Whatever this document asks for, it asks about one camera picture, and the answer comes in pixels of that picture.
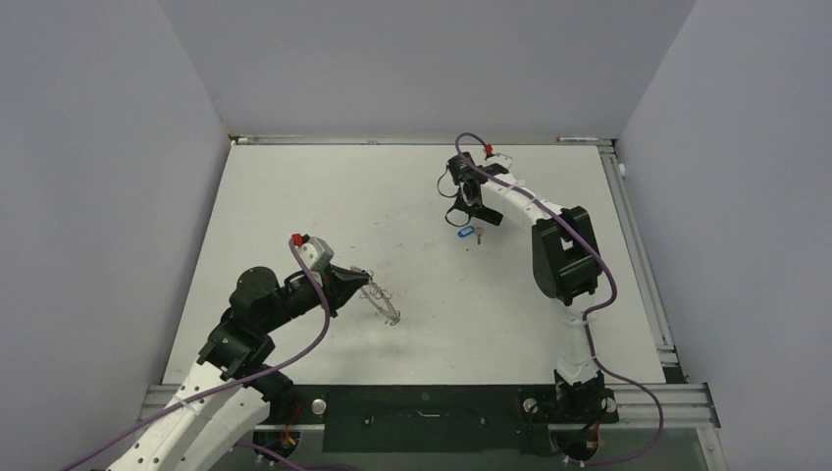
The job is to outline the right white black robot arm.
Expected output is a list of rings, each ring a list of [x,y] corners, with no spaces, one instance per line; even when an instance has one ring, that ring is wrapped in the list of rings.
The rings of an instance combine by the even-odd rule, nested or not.
[[[483,165],[464,152],[446,165],[456,191],[452,210],[492,226],[505,221],[521,228],[531,241],[532,273],[540,292],[560,303],[562,326],[556,338],[554,406],[565,420],[590,422],[615,407],[595,362],[586,329],[588,320],[572,304],[594,295],[602,267],[591,218],[581,206],[565,208],[530,190],[509,171],[510,160],[490,155]]]

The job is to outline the key with blue tag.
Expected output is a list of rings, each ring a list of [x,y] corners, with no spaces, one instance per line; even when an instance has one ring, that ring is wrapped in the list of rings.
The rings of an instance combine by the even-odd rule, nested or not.
[[[457,236],[459,238],[472,237],[478,245],[481,245],[484,232],[485,229],[483,227],[468,225],[460,229],[457,232]]]

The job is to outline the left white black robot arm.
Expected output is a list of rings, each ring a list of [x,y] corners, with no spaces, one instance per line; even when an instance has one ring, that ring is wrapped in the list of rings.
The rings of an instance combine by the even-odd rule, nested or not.
[[[298,271],[284,281],[266,267],[243,272],[178,392],[137,424],[140,437],[110,469],[207,470],[256,424],[287,418],[293,382],[284,368],[311,353],[337,309],[372,280],[365,270],[336,265],[320,274]],[[268,365],[275,348],[271,333],[317,307],[324,311],[317,337],[291,358]]]

